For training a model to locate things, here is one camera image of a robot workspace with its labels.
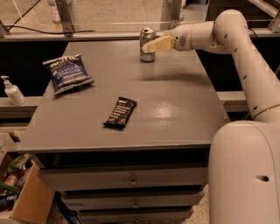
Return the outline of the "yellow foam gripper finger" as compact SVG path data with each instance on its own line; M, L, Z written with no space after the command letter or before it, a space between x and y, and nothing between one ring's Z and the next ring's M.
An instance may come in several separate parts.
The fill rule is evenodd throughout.
M145 53L155 53L171 50L175 45L175 40L171 36L162 36L143 45Z

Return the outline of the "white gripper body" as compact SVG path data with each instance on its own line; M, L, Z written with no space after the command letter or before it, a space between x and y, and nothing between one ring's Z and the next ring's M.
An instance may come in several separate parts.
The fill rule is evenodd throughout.
M174 39L174 49L177 51L191 51L191 25L182 24L172 30L164 31L165 36L171 36Z

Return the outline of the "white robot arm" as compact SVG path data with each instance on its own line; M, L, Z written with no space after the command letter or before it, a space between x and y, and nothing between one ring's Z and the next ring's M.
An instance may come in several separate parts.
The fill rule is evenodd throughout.
M143 45L145 53L171 49L231 55L250 114L224 125L211 142L209 224L280 224L280 81L253 44L245 17L225 10Z

